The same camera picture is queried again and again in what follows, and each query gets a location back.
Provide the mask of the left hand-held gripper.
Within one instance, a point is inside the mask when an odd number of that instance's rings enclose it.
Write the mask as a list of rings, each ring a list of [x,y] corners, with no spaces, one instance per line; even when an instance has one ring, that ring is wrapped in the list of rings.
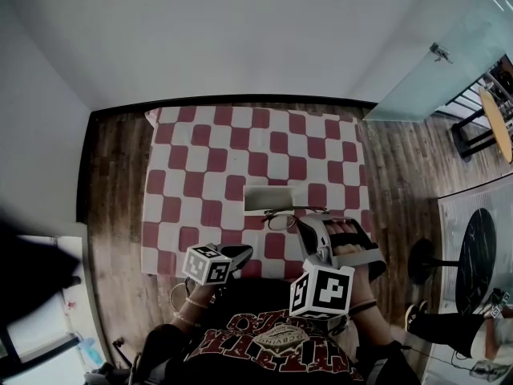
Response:
[[[194,245],[188,247],[182,272],[201,286],[224,285],[253,255],[251,245]]]

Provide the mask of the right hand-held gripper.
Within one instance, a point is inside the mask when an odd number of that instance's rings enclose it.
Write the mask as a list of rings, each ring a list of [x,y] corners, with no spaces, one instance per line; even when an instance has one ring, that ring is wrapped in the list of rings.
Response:
[[[327,221],[347,221],[357,229],[359,253],[334,256],[325,228]],[[355,269],[366,265],[373,281],[386,270],[378,245],[353,218],[329,213],[309,213],[296,221],[304,273],[291,284],[289,314],[314,320],[330,320],[349,313]]]

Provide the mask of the person's right hand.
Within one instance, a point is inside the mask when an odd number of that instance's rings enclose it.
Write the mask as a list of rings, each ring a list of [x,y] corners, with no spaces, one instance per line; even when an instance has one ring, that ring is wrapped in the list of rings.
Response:
[[[359,253],[364,248],[359,244],[357,229],[347,221],[327,221],[325,228],[334,256]]]

